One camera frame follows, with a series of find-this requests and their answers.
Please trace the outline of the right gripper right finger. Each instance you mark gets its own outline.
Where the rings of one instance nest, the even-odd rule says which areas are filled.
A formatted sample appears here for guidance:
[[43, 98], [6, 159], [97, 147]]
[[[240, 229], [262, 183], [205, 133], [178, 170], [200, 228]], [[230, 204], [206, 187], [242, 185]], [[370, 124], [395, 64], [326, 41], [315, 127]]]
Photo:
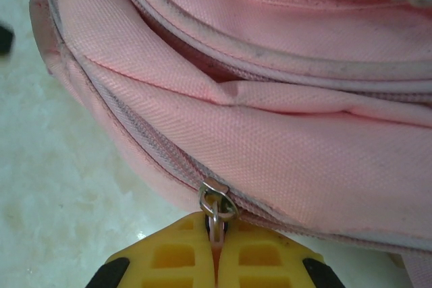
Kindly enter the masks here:
[[219, 259], [219, 288], [346, 288], [322, 255], [276, 231], [233, 222]]

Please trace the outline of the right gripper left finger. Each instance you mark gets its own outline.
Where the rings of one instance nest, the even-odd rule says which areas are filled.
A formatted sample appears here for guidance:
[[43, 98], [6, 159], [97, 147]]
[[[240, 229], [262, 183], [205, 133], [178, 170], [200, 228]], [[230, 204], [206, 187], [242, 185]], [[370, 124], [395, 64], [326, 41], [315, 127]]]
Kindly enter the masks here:
[[113, 254], [89, 288], [216, 288], [203, 212], [195, 212]]

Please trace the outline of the pink school backpack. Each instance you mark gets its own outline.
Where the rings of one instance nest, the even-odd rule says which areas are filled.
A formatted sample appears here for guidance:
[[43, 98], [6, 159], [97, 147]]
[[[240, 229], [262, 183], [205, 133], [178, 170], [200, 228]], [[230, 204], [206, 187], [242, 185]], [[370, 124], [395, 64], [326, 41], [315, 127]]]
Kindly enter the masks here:
[[432, 288], [432, 0], [31, 0], [40, 54], [152, 186], [203, 209], [219, 286], [267, 286], [240, 222], [399, 255]]

